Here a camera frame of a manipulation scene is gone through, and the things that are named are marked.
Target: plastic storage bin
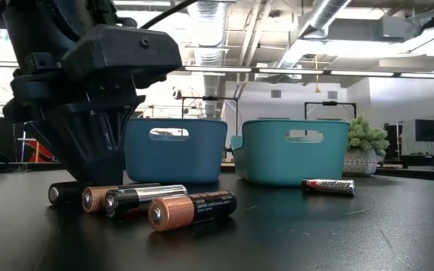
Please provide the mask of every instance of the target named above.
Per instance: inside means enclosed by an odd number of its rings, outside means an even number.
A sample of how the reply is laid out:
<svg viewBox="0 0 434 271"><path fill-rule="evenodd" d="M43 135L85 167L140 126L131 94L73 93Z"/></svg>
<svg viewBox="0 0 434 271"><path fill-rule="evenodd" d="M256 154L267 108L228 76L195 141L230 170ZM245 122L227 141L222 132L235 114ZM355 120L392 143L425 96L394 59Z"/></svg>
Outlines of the plastic storage bin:
<svg viewBox="0 0 434 271"><path fill-rule="evenodd" d="M128 177L161 184L218 181L226 135L227 124L220 120L129 120L125 132Z"/></svg>
<svg viewBox="0 0 434 271"><path fill-rule="evenodd" d="M231 146L236 173L259 184L300 186L303 178L341 178L349 123L330 120L251 120ZM319 131L287 137L290 131Z"/></svg>

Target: table surface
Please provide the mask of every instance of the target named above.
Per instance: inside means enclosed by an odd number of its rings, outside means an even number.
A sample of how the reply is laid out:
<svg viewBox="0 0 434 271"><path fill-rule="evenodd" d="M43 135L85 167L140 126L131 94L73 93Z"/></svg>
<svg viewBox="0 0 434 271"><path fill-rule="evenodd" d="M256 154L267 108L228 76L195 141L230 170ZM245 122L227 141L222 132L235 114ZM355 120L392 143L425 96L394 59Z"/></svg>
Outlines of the table surface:
<svg viewBox="0 0 434 271"><path fill-rule="evenodd" d="M230 219L154 233L145 217L48 207L64 171L0 175L0 270L434 270L434 181L356 179L356 197L306 196L222 174Z"/></svg>

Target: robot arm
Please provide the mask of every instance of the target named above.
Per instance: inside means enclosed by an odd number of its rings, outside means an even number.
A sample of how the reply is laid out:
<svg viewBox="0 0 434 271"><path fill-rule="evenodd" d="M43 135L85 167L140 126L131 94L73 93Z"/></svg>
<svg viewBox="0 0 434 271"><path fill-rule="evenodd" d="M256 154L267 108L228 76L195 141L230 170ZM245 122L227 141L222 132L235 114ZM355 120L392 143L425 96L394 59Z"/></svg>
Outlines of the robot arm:
<svg viewBox="0 0 434 271"><path fill-rule="evenodd" d="M3 112L84 184L121 184L136 88L181 67L168 34L137 29L110 0L0 0L20 68Z"/></svg>

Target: potted plant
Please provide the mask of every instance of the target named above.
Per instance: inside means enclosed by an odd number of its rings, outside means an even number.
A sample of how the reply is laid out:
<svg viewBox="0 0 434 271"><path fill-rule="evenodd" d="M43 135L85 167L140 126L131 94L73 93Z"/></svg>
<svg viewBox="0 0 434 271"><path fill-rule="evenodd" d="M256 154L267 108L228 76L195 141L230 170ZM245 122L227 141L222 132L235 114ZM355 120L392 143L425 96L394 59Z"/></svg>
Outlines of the potted plant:
<svg viewBox="0 0 434 271"><path fill-rule="evenodd" d="M370 176L376 172L377 156L384 157L390 143L387 132L371 128L369 122L358 116L350 123L347 137L347 152L344 158L346 176Z"/></svg>

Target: duracell battery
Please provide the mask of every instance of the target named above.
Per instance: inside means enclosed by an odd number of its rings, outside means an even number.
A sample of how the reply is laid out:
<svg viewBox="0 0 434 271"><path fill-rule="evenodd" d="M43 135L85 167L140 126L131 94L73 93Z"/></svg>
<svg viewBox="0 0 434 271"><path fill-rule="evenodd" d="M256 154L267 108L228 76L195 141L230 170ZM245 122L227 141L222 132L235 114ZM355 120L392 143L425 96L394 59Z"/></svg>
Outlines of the duracell battery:
<svg viewBox="0 0 434 271"><path fill-rule="evenodd" d="M155 231L176 229L212 218L232 214L237 199L230 191L195 193L153 199L148 209L148 220Z"/></svg>
<svg viewBox="0 0 434 271"><path fill-rule="evenodd" d="M84 186L77 181L55 183L48 188L48 200L54 206L69 202L78 202L81 198Z"/></svg>
<svg viewBox="0 0 434 271"><path fill-rule="evenodd" d="M355 190L353 180L304 179L302 187L306 192L339 193L348 196L354 196Z"/></svg>
<svg viewBox="0 0 434 271"><path fill-rule="evenodd" d="M106 215L109 218L122 218L129 214L148 210L151 200L154 198L186 194L187 189L183 185L110 190L106 193L105 198Z"/></svg>
<svg viewBox="0 0 434 271"><path fill-rule="evenodd" d="M110 190L126 189L126 188L143 188L157 187L158 183L150 184L128 184L128 185L111 185L101 187L86 187L81 194L81 205L85 212L97 212L105 208L106 192Z"/></svg>

